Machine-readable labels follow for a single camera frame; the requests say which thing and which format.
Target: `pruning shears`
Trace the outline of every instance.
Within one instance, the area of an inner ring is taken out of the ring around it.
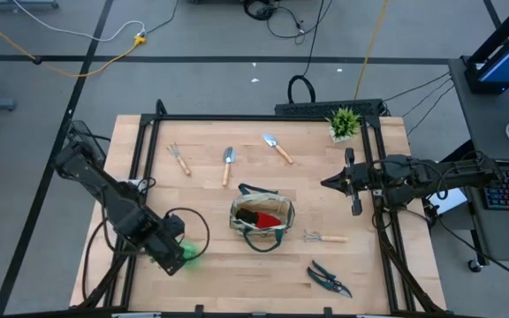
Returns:
[[[339,282],[335,275],[331,274],[327,270],[325,270],[323,267],[319,266],[318,263],[315,261],[311,261],[311,263],[314,265],[314,267],[321,272],[317,273],[313,269],[311,269],[308,266],[308,275],[312,277],[318,284],[320,284],[323,288],[325,288],[328,291],[332,292],[338,292],[343,296],[346,296],[348,298],[352,298],[353,295],[351,295],[351,292],[348,288],[346,288],[341,282]]]

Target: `white paper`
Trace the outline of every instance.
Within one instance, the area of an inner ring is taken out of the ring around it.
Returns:
[[[467,202],[467,197],[459,188],[449,190],[449,195],[445,200],[440,200],[437,198],[436,194],[433,194],[431,198],[429,198],[429,202],[434,206],[439,206],[437,209],[437,214],[442,215],[443,213],[449,211],[452,208],[457,207],[458,205]]]

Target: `potted plant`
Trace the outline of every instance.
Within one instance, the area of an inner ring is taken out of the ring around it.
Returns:
[[[338,109],[333,111],[332,118],[325,118],[330,124],[329,132],[333,142],[349,140],[359,132],[361,116],[353,110]]]

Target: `garden tool bag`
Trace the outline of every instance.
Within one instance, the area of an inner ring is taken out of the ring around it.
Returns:
[[[256,252],[267,253],[282,244],[286,231],[292,227],[295,212],[290,199],[278,192],[240,184],[241,196],[233,201],[230,223]],[[276,243],[261,249],[251,242],[252,237],[274,238]]]

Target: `yellow cable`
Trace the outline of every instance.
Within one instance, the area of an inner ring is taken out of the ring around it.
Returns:
[[[378,16],[378,20],[376,21],[375,32],[372,34],[372,38],[370,39],[370,44],[368,45],[367,55],[364,58],[364,63],[362,64],[361,75],[359,75],[359,81],[357,82],[357,89],[354,92],[354,99],[356,100],[359,96],[359,88],[361,88],[362,76],[364,75],[364,70],[367,68],[368,57],[370,56],[370,52],[372,51],[372,46],[375,43],[376,35],[378,34],[378,30],[382,25],[384,20],[384,15],[386,14],[386,6],[388,6],[388,0],[384,0],[384,4],[382,5],[382,10],[380,11],[380,16]]]
[[[18,45],[17,43],[15,43],[12,39],[10,39],[7,35],[3,34],[1,31],[0,31],[0,36],[2,38],[4,38],[4,40],[6,40],[7,42],[9,42],[15,49],[17,49],[18,51],[20,51],[21,53],[23,53],[25,56],[29,57],[30,59],[32,59],[33,61],[36,60],[36,57],[34,55],[32,55],[31,53],[27,52],[25,49],[21,48],[20,45]],[[133,52],[133,50],[135,50],[139,45],[141,44],[144,44],[146,43],[147,40],[142,37],[142,36],[139,36],[139,35],[136,35],[134,37],[134,43],[133,43],[133,46],[125,53],[121,54],[120,56],[118,57],[115,57],[113,59],[111,59],[109,62],[107,62],[106,64],[104,64],[102,67],[100,67],[99,69],[95,70],[95,71],[91,71],[87,74],[72,74],[70,72],[66,72],[66,71],[63,71],[59,68],[57,68],[56,66],[52,65],[52,64],[43,64],[46,68],[54,71],[54,72],[57,72],[59,74],[62,74],[64,76],[68,76],[68,77],[72,77],[72,78],[80,78],[80,77],[89,77],[89,76],[92,76],[92,75],[96,75],[98,72],[101,72],[103,70],[105,70],[107,68],[107,66],[109,66],[111,63],[115,62],[115,61],[118,61],[119,59],[123,58],[123,57],[126,57],[127,55],[131,54],[131,52]]]

